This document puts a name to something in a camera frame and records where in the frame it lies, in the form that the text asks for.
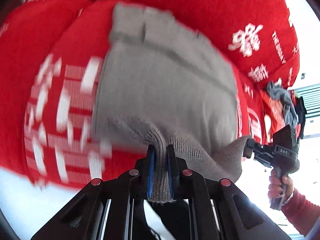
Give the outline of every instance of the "device handle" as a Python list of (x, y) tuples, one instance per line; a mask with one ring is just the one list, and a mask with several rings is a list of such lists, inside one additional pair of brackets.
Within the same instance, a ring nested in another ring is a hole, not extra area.
[(274, 170), (276, 171), (276, 178), (280, 179), (280, 181), (281, 181), (281, 188), (283, 189), (283, 197), (272, 198), (270, 208), (276, 209), (276, 210), (281, 210), (282, 204), (283, 204), (284, 198), (285, 198), (285, 192), (287, 190), (287, 185), (282, 183), (282, 177), (288, 176), (289, 172), (281, 170), (280, 167), (274, 167)]

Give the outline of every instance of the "bracelet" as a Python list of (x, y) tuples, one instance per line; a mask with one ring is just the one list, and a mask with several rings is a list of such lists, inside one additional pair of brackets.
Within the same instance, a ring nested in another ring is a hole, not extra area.
[(291, 196), (286, 201), (283, 202), (282, 205), (284, 206), (284, 205), (288, 204), (288, 202), (292, 199), (292, 197), (293, 197), (293, 192), (292, 192)]

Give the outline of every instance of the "metal rivet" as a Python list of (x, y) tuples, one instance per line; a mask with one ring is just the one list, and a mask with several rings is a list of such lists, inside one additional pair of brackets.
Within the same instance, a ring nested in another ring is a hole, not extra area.
[(223, 185), (223, 186), (225, 186), (225, 187), (228, 187), (228, 186), (231, 185), (231, 181), (228, 180), (228, 179), (223, 179), (223, 180), (221, 181), (221, 185)]
[(97, 186), (100, 183), (101, 183), (101, 179), (99, 179), (99, 178), (95, 178), (95, 179), (91, 180), (91, 184), (94, 186)]
[(131, 176), (137, 176), (137, 175), (139, 174), (139, 171), (136, 170), (136, 169), (132, 169), (132, 170), (129, 171), (129, 174), (130, 174)]
[(183, 170), (182, 174), (184, 176), (191, 176), (192, 175), (192, 170), (185, 169), (185, 170)]

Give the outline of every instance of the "white wall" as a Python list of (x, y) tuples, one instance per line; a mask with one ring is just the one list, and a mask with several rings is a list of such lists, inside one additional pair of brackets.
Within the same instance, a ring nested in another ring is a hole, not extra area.
[[(320, 21), (306, 0), (286, 0), (300, 50), (300, 71), (293, 89), (320, 83)], [(301, 73), (306, 73), (301, 80)]]

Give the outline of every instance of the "gray clothing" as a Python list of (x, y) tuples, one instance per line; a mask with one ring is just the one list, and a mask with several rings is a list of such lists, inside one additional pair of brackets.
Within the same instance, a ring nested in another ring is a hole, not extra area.
[(114, 8), (109, 38), (93, 133), (113, 143), (155, 146), (150, 200), (171, 200), (168, 144), (204, 177), (237, 181), (247, 137), (234, 141), (235, 79), (210, 42), (177, 23), (170, 13), (122, 4)]
[(289, 124), (292, 128), (296, 129), (299, 119), (296, 110), (294, 109), (289, 91), (281, 86), (275, 86), (271, 81), (267, 85), (267, 92), (272, 99), (281, 101), (285, 125)]

